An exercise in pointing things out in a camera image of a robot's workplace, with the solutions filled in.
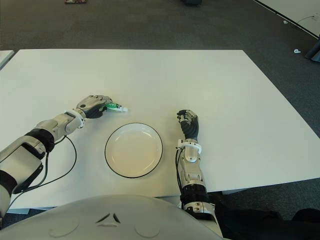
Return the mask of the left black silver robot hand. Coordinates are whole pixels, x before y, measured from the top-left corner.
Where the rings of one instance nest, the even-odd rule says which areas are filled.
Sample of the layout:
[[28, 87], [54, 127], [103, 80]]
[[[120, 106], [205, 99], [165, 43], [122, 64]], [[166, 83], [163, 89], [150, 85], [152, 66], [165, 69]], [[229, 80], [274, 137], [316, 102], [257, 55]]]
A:
[[87, 119], [98, 119], [107, 109], [106, 105], [113, 103], [109, 96], [89, 95], [76, 105], [76, 110]]

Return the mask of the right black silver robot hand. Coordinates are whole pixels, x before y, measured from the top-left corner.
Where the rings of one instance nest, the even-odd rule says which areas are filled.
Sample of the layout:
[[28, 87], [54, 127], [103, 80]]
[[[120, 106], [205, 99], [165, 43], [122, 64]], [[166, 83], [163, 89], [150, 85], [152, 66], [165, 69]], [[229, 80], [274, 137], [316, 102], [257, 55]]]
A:
[[190, 109], [183, 109], [177, 113], [177, 119], [185, 139], [198, 140], [198, 116]]

